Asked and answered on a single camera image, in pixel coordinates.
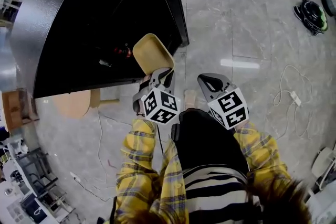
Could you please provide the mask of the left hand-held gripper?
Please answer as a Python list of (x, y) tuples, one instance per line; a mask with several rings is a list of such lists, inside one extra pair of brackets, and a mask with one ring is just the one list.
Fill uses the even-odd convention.
[(151, 79), (140, 84), (133, 96), (133, 110), (146, 120), (167, 125), (181, 111), (181, 99), (174, 95), (175, 71), (169, 67), (156, 69)]

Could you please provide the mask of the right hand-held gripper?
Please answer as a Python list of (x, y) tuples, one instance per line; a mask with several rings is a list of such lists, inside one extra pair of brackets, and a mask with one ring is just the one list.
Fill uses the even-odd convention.
[(249, 119), (247, 103), (240, 88), (228, 77), (202, 73), (197, 82), (206, 96), (210, 113), (225, 129), (231, 130)]

